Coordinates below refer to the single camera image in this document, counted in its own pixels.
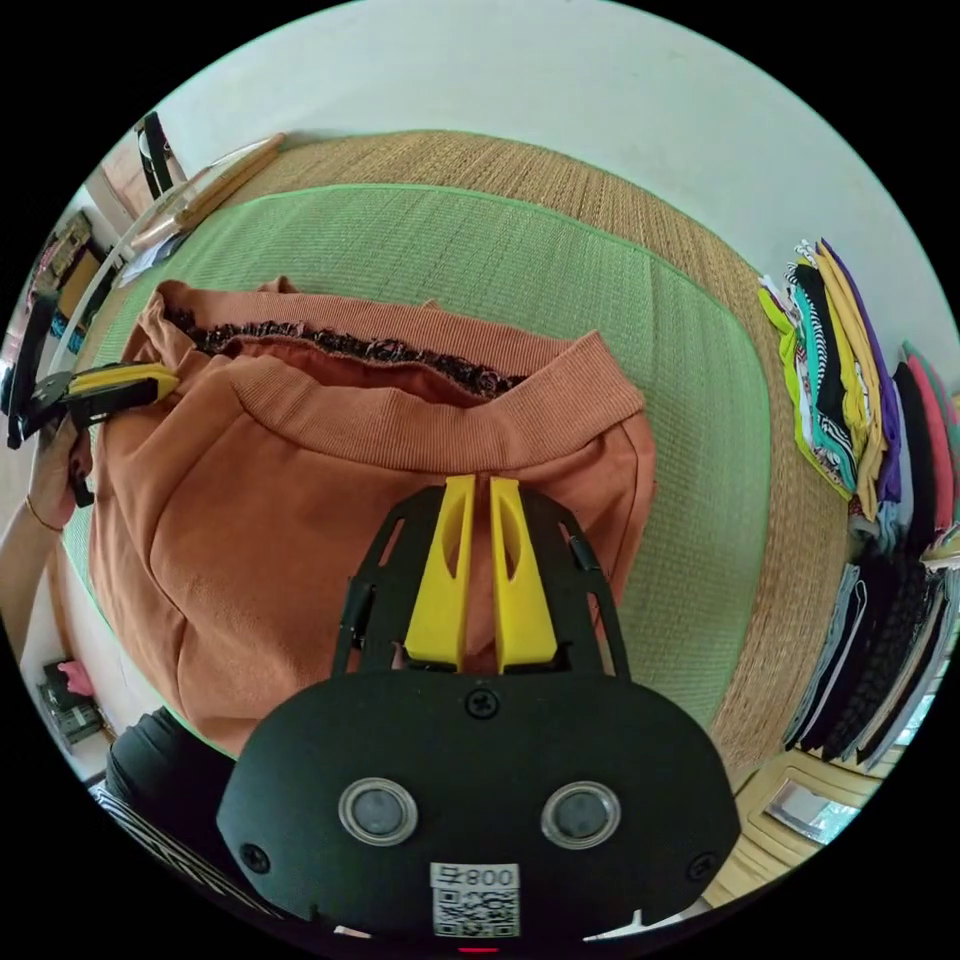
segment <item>purple shirt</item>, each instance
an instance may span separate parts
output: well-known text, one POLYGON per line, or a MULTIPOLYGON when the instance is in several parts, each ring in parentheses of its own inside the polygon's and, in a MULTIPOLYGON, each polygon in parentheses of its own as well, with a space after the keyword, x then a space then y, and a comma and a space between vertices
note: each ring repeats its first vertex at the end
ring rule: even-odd
POLYGON ((847 278, 847 283, 850 284, 853 298, 857 301, 857 310, 860 311, 860 318, 863 320, 864 329, 867 331, 870 349, 873 351, 873 359, 877 365, 877 375, 880 378, 880 419, 883 427, 883 436, 887 441, 887 452, 884 454, 883 462, 880 464, 880 475, 877 478, 877 500, 892 500, 894 503, 899 503, 900 415, 897 411, 897 395, 893 381, 890 379, 890 374, 887 373, 887 366, 883 361, 883 354, 880 352, 880 344, 877 343, 877 335, 873 332, 870 318, 867 316, 867 308, 863 305, 860 291, 853 282, 850 271, 844 266, 843 261, 837 256, 833 247, 831 247, 823 237, 820 238, 820 243, 836 261, 840 272, 847 278))

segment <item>person's hand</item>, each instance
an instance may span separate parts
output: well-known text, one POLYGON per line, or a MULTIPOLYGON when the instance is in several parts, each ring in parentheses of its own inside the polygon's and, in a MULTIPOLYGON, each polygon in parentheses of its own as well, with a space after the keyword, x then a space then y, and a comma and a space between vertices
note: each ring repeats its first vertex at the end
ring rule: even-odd
POLYGON ((77 501, 70 487, 70 471, 86 477, 93 469, 90 434, 77 431, 73 419, 59 427, 44 427, 30 472, 30 507, 34 516, 53 530, 62 530, 73 516, 77 501))

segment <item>green mat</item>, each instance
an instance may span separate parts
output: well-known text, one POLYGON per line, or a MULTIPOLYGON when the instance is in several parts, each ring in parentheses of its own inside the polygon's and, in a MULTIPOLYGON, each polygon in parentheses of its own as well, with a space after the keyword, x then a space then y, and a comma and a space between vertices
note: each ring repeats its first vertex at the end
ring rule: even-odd
MULTIPOLYGON (((156 285, 417 304, 554 337, 603 335, 647 399, 657 497, 620 607, 633 677, 709 726, 743 644, 766 541, 770 414, 725 307, 654 254, 551 210, 420 185, 263 197, 206 220, 139 278, 97 354, 119 358, 156 285)), ((87 588, 90 512, 67 550, 87 588)))

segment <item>yellow shirt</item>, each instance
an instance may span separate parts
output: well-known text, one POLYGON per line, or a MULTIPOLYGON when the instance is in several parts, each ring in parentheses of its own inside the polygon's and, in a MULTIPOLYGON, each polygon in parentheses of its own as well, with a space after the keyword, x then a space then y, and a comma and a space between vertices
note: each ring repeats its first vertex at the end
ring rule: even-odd
POLYGON ((857 496, 863 507, 863 515, 868 520, 877 518, 877 479, 880 476, 880 464, 887 450, 887 441, 883 436, 883 424, 880 414, 880 376, 877 373, 877 364, 867 338, 866 327, 853 291, 847 283, 847 278, 830 256, 829 251, 814 255, 824 286, 833 299, 834 307, 840 319, 844 333, 853 350, 853 355, 860 364, 860 372, 867 388, 867 399, 870 403, 870 423, 867 427, 867 445, 857 467, 857 496))
POLYGON ((843 384, 843 419, 850 431, 853 441, 853 455, 857 463, 863 457, 867 448, 867 409, 863 403, 863 390, 860 388, 860 378, 854 366, 855 358, 850 347, 850 341, 843 332, 843 324, 837 313, 836 305, 830 291, 827 291, 827 308, 830 310, 830 325, 833 327, 833 336, 837 341, 837 353, 840 354, 840 382, 843 384))

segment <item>bracelet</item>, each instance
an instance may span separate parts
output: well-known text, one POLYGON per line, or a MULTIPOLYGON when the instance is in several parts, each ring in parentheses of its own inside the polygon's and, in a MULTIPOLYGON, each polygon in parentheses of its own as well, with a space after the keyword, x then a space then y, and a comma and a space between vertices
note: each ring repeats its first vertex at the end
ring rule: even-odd
POLYGON ((36 509, 33 506, 33 501, 30 499, 29 493, 27 494, 26 504, 27 504, 27 509, 30 511, 30 513, 33 514, 33 519, 36 520, 37 523, 39 523, 43 527, 46 527, 51 533, 63 533, 63 527, 50 526, 50 524, 47 523, 47 521, 44 520, 39 513, 37 513, 36 509))

